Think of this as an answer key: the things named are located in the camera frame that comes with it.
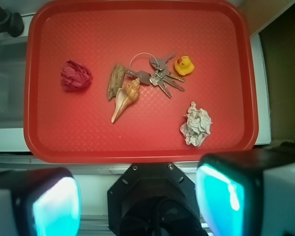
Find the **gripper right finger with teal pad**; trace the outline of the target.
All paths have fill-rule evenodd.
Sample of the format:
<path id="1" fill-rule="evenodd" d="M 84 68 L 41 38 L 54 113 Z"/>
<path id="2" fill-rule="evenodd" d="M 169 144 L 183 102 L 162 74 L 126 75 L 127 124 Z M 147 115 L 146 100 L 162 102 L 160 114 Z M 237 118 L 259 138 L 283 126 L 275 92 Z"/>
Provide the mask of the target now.
<path id="1" fill-rule="evenodd" d="M 206 154 L 195 185 L 214 235 L 295 236 L 295 150 Z"/>

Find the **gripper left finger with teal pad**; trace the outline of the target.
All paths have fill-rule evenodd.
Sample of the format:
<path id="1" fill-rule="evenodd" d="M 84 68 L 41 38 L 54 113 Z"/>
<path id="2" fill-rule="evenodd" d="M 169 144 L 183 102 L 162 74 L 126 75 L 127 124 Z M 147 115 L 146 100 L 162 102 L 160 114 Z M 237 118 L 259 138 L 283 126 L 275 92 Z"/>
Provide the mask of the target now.
<path id="1" fill-rule="evenodd" d="M 75 236 L 81 211 L 66 168 L 0 172 L 0 236 Z"/>

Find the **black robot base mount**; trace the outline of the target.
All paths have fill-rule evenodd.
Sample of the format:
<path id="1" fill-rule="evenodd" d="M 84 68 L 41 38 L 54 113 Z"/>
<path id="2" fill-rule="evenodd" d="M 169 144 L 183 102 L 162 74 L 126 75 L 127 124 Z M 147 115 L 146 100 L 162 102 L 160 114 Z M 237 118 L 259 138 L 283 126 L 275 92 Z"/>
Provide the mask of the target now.
<path id="1" fill-rule="evenodd" d="M 173 163 L 132 164 L 107 191 L 117 236 L 206 236 L 195 183 Z"/>

